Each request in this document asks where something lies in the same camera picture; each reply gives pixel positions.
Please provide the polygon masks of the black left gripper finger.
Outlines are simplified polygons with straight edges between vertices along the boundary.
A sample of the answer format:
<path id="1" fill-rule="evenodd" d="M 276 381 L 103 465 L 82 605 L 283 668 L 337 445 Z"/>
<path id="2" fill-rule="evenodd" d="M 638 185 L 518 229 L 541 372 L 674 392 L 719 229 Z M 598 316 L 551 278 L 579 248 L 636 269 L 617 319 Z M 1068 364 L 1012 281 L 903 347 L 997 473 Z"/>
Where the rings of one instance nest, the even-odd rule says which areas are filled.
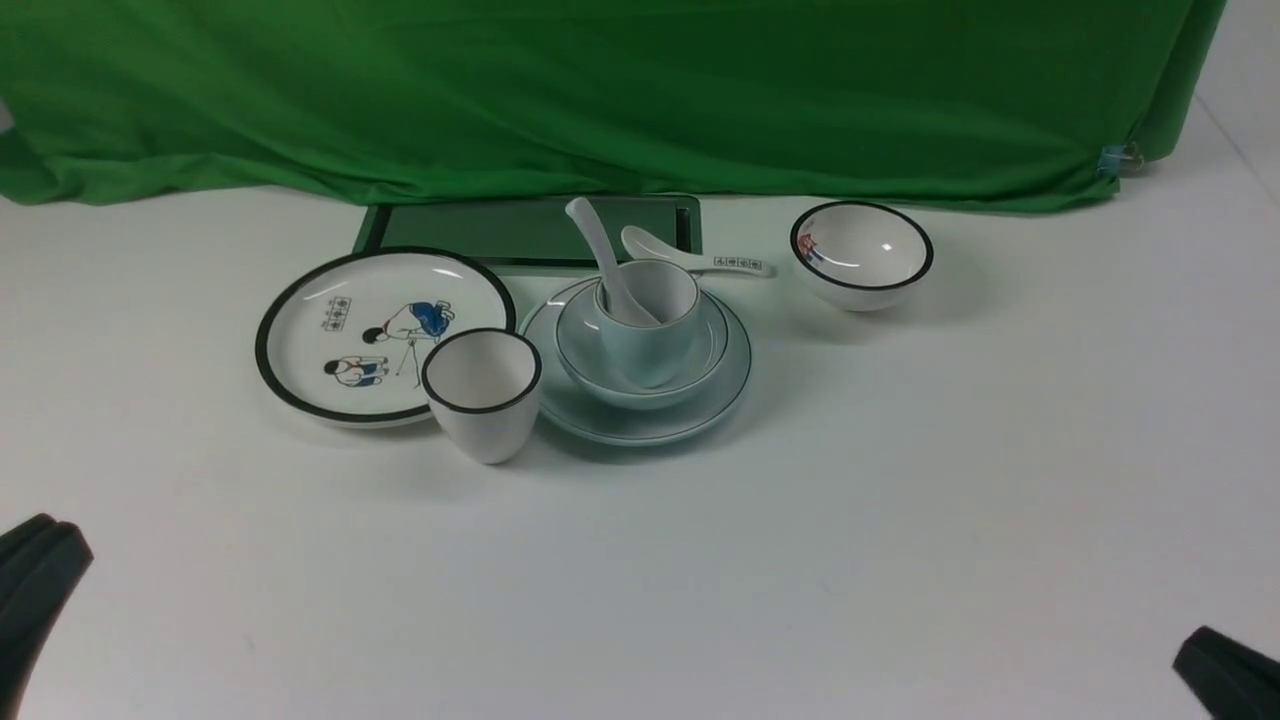
<path id="1" fill-rule="evenodd" d="M 15 719 L 52 628 L 95 560 L 82 530 L 46 512 L 1 538 L 1 717 Z"/>

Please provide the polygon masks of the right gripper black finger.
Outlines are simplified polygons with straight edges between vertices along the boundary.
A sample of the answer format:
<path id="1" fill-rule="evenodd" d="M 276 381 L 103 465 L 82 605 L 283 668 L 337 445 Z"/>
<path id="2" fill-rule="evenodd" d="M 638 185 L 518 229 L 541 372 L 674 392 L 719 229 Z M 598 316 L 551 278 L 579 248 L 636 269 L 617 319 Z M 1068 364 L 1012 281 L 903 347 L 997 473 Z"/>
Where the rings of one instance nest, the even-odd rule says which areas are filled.
<path id="1" fill-rule="evenodd" d="M 1172 670 L 1212 719 L 1279 717 L 1279 662 L 1213 628 L 1181 643 Z"/>

